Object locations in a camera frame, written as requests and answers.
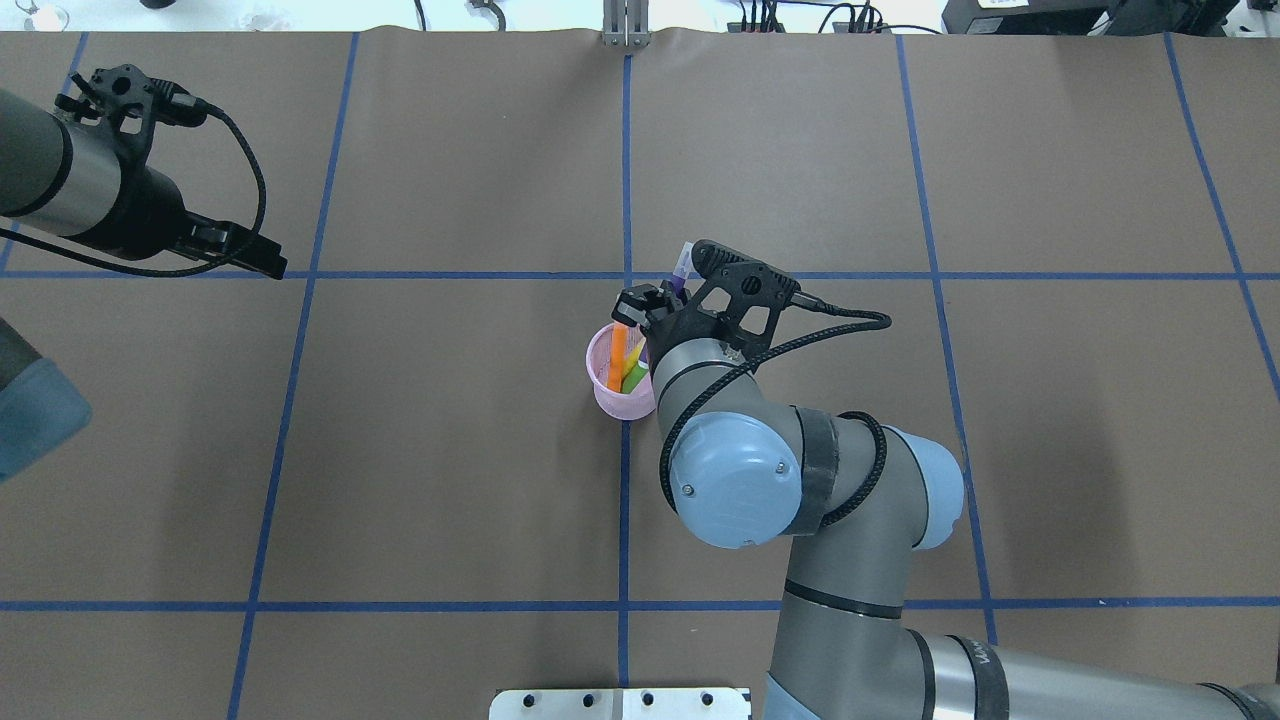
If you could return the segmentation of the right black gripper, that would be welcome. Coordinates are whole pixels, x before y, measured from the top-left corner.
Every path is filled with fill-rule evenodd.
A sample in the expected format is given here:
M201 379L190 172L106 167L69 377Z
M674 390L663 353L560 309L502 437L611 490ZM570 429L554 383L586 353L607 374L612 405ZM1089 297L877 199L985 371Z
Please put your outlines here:
M636 284L620 291L612 320L639 327L649 354L668 354L677 346L707 338L703 314L685 304L672 284Z

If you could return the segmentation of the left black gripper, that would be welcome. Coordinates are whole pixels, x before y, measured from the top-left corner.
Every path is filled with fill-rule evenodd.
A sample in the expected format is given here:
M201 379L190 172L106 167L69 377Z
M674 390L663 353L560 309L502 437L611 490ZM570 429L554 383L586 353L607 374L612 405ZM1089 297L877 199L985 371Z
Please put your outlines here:
M124 167L108 215L96 224L96 249L140 261L175 252L206 263L230 264L282 281L288 265L282 246L234 222L191 211L174 181L147 167Z

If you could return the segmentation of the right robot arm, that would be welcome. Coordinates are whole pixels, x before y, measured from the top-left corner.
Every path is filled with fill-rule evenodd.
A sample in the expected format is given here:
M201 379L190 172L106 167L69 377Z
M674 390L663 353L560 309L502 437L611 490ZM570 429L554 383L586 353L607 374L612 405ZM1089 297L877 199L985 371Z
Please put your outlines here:
M788 539L768 719L1275 719L1275 685L1167 682L1001 648L908 624L918 560L945 544L966 491L950 450L863 411L771 400L756 369L841 336L886 329L881 313L790 290L785 309L837 325L773 346L668 283L622 291L613 316L652 357L663 433L660 493L704 544Z

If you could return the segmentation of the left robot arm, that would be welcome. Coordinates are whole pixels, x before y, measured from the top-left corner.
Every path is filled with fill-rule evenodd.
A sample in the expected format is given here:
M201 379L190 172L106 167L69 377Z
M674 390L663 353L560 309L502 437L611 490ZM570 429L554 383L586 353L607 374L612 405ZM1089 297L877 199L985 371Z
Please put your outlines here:
M131 68L3 94L3 484L261 464L300 287L228 110Z

